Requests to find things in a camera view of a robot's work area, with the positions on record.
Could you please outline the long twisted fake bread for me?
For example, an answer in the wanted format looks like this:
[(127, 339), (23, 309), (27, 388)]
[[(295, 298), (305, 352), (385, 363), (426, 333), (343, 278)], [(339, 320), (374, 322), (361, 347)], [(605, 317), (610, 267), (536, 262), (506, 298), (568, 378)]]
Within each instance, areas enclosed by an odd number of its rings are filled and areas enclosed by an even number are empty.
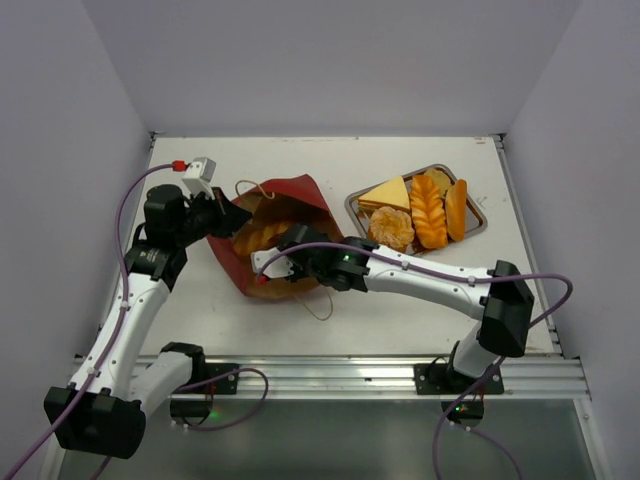
[(291, 221), (277, 221), (251, 228), (236, 237), (233, 243), (234, 251), (239, 256), (249, 256), (255, 251), (266, 250), (273, 245), (274, 238), (292, 225)]

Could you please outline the fake brown toast slice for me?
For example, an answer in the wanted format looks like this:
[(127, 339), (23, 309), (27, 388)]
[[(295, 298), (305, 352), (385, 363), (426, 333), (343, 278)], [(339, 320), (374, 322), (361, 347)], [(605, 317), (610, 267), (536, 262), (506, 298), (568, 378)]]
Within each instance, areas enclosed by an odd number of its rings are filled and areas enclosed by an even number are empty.
[(440, 169), (437, 169), (437, 168), (427, 169), (424, 172), (424, 175), (426, 177), (429, 177), (433, 181), (433, 183), (438, 187), (439, 196), (441, 198), (444, 198), (446, 196), (447, 191), (453, 185), (453, 182), (451, 181), (450, 177)]

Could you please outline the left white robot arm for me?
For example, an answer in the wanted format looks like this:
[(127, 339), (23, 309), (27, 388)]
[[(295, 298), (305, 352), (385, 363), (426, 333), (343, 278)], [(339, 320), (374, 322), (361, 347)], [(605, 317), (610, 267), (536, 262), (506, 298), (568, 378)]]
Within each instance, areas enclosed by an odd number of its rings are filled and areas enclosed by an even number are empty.
[(51, 388), (44, 400), (66, 450), (128, 459), (169, 395), (180, 388), (197, 392), (207, 383), (204, 351), (194, 344), (171, 342), (143, 373), (133, 371), (186, 265), (187, 247), (208, 236), (230, 238), (252, 215), (218, 187), (185, 196), (171, 184), (149, 190), (143, 211), (124, 257), (124, 278), (91, 351), (69, 384)]

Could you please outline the fake triangle sandwich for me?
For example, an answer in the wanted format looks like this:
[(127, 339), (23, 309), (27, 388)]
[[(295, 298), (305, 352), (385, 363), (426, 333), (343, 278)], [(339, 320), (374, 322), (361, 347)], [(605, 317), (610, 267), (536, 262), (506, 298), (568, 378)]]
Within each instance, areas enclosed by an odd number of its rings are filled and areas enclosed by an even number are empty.
[(374, 187), (359, 196), (357, 201), (358, 204), (362, 206), (375, 208), (389, 206), (404, 212), (410, 211), (409, 193), (405, 181), (401, 176), (396, 176)]

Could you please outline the orange fake bread loaf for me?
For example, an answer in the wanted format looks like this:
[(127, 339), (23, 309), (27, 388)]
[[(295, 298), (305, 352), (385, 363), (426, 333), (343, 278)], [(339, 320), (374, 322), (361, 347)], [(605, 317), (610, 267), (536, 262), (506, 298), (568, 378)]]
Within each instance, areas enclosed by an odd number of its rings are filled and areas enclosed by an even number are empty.
[(459, 179), (446, 192), (444, 203), (448, 235), (455, 242), (461, 242), (465, 236), (466, 200), (467, 182)]

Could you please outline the braided fake bread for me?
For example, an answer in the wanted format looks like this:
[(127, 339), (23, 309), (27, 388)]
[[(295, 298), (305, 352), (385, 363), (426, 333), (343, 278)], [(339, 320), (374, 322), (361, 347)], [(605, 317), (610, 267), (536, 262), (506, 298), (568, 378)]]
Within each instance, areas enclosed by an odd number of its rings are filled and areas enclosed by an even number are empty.
[(425, 175), (413, 176), (409, 200), (414, 230), (425, 249), (440, 249), (448, 244), (443, 202), (439, 189)]

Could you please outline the red brown paper bag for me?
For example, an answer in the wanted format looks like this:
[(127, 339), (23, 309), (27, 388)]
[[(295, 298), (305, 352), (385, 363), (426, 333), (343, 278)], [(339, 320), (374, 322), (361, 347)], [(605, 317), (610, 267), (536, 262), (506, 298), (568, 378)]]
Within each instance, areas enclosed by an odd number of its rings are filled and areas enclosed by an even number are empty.
[[(256, 183), (252, 189), (233, 199), (232, 203), (251, 212), (252, 219), (230, 239), (210, 236), (207, 241), (219, 264), (242, 295), (267, 301), (298, 300), (301, 295), (319, 286), (314, 279), (303, 279), (298, 282), (275, 279), (257, 284), (250, 263), (250, 255), (239, 256), (233, 248), (233, 243), (239, 234), (277, 221), (291, 221), (293, 225), (296, 223), (308, 225), (327, 235), (332, 241), (341, 240), (343, 234), (319, 186), (310, 175), (269, 179), (260, 184)], [(273, 239), (273, 245), (270, 248), (279, 245), (284, 233)]]

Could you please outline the round sugared fake bun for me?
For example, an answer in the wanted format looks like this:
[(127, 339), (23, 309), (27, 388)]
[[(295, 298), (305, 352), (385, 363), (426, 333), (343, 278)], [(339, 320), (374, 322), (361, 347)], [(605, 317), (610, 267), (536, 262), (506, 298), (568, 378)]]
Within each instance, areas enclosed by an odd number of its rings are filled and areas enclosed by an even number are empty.
[(368, 238), (380, 245), (405, 253), (415, 238), (410, 215), (389, 206), (376, 209), (370, 218)]

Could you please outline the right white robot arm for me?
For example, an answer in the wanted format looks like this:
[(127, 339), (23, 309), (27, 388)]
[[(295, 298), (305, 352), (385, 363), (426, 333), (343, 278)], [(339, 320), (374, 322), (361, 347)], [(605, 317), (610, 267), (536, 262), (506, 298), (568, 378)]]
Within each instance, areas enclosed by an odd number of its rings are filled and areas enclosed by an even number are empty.
[(332, 242), (296, 224), (276, 249), (291, 264), (291, 281), (313, 278), (336, 291), (394, 293), (438, 304), (476, 322), (451, 352), (445, 379), (468, 392), (496, 360), (525, 354), (534, 295), (518, 268), (499, 260), (492, 268), (456, 267), (395, 251), (371, 240)]

